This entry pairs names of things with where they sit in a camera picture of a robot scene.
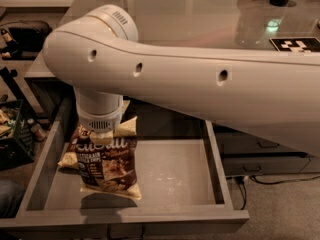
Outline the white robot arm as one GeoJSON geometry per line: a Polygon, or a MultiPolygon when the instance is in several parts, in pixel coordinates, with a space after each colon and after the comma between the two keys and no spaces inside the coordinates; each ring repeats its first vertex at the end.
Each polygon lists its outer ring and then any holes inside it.
{"type": "Polygon", "coordinates": [[[320,154],[316,52],[146,45],[125,10],[104,5],[56,28],[42,54],[59,80],[92,97],[129,96],[320,154]]]}

